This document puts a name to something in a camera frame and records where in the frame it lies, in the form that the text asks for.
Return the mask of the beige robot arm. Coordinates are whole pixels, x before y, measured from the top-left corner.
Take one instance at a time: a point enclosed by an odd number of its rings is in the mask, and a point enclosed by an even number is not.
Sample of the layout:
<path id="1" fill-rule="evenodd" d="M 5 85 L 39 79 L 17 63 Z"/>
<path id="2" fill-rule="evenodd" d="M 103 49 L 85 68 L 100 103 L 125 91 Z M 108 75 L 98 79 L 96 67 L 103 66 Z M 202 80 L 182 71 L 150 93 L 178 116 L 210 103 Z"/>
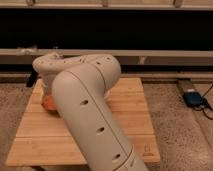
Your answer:
<path id="1" fill-rule="evenodd" d="M 114 56 L 49 53 L 33 68 L 92 171 L 148 171 L 104 99 L 121 74 Z"/>

